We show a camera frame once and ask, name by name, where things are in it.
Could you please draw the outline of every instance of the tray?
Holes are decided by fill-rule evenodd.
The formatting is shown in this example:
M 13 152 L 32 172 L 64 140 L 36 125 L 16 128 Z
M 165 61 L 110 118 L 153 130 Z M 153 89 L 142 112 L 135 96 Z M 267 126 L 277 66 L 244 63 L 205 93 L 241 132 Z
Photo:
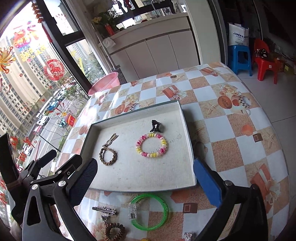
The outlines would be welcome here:
M 136 142 L 152 128 L 151 120 L 161 123 L 161 131 L 168 141 L 167 152 L 158 158 L 147 158 L 136 152 Z M 117 161 L 106 166 L 99 153 L 102 145 L 116 133 L 118 138 L 109 146 L 118 154 Z M 149 138 L 142 150 L 152 152 L 160 141 Z M 186 188 L 196 185 L 193 173 L 193 152 L 186 122 L 179 101 L 169 101 L 115 116 L 91 125 L 84 141 L 81 156 L 98 161 L 98 172 L 90 188 L 121 191 L 151 192 Z M 105 152 L 106 162 L 112 153 Z

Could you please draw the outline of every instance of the table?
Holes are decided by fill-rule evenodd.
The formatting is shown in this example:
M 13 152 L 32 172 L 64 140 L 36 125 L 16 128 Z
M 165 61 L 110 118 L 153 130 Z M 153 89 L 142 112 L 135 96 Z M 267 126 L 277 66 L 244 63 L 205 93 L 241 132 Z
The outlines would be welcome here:
M 256 183 L 260 187 L 270 239 L 277 237 L 289 213 L 289 178 L 283 151 L 256 99 L 220 62 L 159 74 L 96 93 L 71 129 L 57 167 L 80 153 L 92 123 L 169 99 L 179 99 L 182 104 L 195 156 L 205 160 L 224 180 L 246 187 Z M 110 222 L 127 228 L 126 241 L 145 237 L 151 241 L 183 241 L 185 232 L 199 234 L 216 209 L 200 186 L 157 193 L 169 206 L 169 219 L 159 229 L 141 231 L 128 220 L 128 204 L 136 195 L 89 189 L 75 210 L 97 240 L 104 240 L 104 225 L 101 213 L 92 210 L 93 206 L 116 209 L 118 215 Z M 193 203 L 190 213 L 183 213 L 186 203 Z M 221 238 L 229 233 L 238 209 L 236 205 Z M 155 225 L 161 212 L 157 201 L 143 200 L 139 222 Z M 61 230 L 66 237 L 69 235 L 63 223 Z

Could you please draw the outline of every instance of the white cabinet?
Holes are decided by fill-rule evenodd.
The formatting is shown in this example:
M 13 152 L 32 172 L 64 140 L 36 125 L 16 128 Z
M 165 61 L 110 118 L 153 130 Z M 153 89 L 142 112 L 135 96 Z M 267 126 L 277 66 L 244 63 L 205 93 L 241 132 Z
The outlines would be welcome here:
M 126 53 L 140 79 L 158 74 L 146 41 L 126 48 Z
M 120 65 L 120 69 L 127 82 L 136 81 L 139 79 L 132 62 L 130 61 L 125 50 L 121 50 L 111 55 L 115 65 Z
M 146 40 L 158 73 L 179 69 L 175 53 L 168 35 Z
M 179 69 L 199 65 L 191 31 L 169 34 Z

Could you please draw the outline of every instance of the spiral hair tie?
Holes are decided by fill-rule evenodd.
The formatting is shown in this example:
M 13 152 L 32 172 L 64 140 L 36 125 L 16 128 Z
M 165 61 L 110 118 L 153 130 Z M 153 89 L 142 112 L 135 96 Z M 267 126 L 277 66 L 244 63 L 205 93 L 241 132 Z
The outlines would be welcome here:
M 147 153 L 141 150 L 141 145 L 144 142 L 144 140 L 148 139 L 149 137 L 157 137 L 158 139 L 161 140 L 161 147 L 157 152 L 152 152 L 152 153 Z M 148 133 L 140 137 L 140 139 L 136 143 L 136 151 L 145 157 L 158 157 L 163 155 L 166 152 L 167 149 L 167 141 L 164 139 L 164 137 L 160 134 L 156 133 Z

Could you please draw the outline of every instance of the brown chain bracelet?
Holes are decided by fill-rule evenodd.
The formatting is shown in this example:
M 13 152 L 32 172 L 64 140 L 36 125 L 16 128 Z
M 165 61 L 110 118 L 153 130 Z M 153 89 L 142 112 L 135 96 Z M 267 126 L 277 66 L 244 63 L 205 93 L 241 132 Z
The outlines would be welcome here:
M 103 152 L 104 152 L 104 151 L 107 151 L 107 150 L 113 152 L 113 158 L 112 158 L 112 160 L 109 161 L 109 162 L 105 162 L 104 159 L 103 159 Z M 106 146 L 104 146 L 104 147 L 101 149 L 99 156 L 100 156 L 100 160 L 101 160 L 101 162 L 102 162 L 104 165 L 106 165 L 106 166 L 112 165 L 112 164 L 113 164 L 114 162 L 116 162 L 116 160 L 117 160 L 117 153 L 116 153 L 116 151 L 114 151 L 113 149 L 111 149 L 111 148 L 109 148 L 109 147 L 106 147 Z
M 110 236 L 110 231 L 112 228 L 119 228 L 119 233 L 114 237 L 111 238 Z M 106 225 L 105 227 L 105 237 L 106 237 L 106 241 L 119 241 L 122 239 L 124 232 L 125 232 L 126 228 L 119 223 L 109 223 Z

